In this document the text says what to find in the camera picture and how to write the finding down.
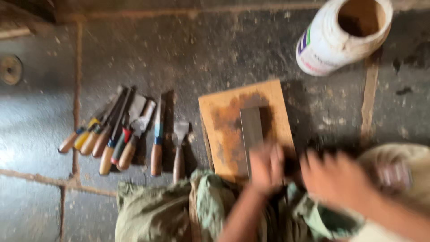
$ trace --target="wooden plank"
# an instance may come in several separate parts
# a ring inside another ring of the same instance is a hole
[[[264,139],[280,142],[287,156],[295,155],[279,79],[202,96],[199,105],[209,141],[206,148],[211,152],[216,174],[224,179],[248,179],[240,109],[261,107]]]

